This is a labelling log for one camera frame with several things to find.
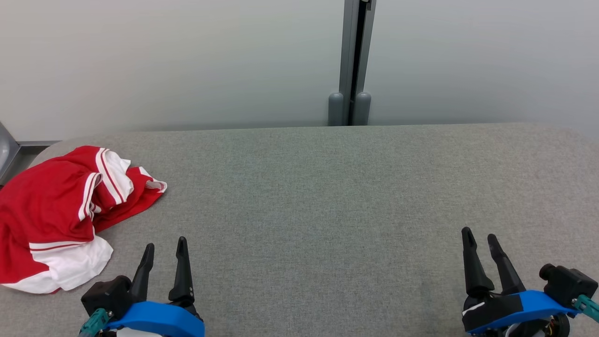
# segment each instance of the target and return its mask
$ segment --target white panel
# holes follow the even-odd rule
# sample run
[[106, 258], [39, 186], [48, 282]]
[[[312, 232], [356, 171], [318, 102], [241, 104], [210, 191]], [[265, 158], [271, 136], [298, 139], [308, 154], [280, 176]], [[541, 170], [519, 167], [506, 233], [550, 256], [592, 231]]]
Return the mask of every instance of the white panel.
[[369, 124], [599, 130], [596, 0], [377, 0]]
[[343, 5], [3, 0], [0, 121], [17, 141], [326, 125]]

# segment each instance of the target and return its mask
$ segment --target gray fabric surface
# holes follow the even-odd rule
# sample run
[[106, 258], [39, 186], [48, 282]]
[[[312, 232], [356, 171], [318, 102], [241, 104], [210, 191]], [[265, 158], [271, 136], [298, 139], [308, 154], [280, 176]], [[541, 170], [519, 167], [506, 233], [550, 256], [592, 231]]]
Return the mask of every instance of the gray fabric surface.
[[[2, 336], [75, 336], [80, 296], [133, 276], [166, 301], [187, 237], [208, 336], [464, 336], [460, 229], [487, 274], [495, 233], [528, 288], [545, 263], [599, 279], [599, 146], [539, 125], [428, 125], [126, 133], [61, 142], [116, 151], [168, 182], [149, 210], [99, 235], [114, 248], [73, 291], [0, 289]], [[586, 317], [571, 336], [597, 334]]]

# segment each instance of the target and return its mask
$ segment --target gray metal frame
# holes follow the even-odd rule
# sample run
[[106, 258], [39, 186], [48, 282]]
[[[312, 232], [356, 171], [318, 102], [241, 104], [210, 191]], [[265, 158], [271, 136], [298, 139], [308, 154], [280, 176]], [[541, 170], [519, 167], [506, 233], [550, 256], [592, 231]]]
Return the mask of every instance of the gray metal frame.
[[8, 167], [13, 162], [17, 155], [20, 146], [14, 141], [13, 136], [8, 133], [8, 130], [0, 123], [0, 179], [8, 170]]
[[374, 10], [377, 0], [370, 0], [370, 9], [366, 12], [364, 21], [364, 35], [362, 36], [362, 49], [360, 50], [360, 63], [358, 64], [358, 78], [356, 80], [356, 108], [353, 111], [352, 125], [368, 125], [370, 114], [370, 94], [364, 92], [366, 80], [366, 66], [368, 65], [368, 53], [370, 51], [370, 40], [373, 34]]
[[343, 12], [343, 34], [341, 41], [341, 68], [339, 71], [339, 93], [331, 95], [331, 101], [338, 103], [343, 96], [343, 106], [329, 108], [329, 125], [348, 125], [349, 99], [352, 90], [353, 51], [356, 47], [356, 30], [358, 25], [358, 8], [360, 0], [345, 0]]

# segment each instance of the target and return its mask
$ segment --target red and white garment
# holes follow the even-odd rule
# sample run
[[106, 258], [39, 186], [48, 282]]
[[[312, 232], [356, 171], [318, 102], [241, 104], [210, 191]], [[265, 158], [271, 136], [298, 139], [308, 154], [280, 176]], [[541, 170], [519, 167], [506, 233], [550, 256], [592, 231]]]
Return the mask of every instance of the red and white garment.
[[43, 294], [98, 275], [113, 249], [96, 232], [146, 210], [167, 188], [130, 165], [82, 146], [10, 180], [0, 190], [0, 284]]

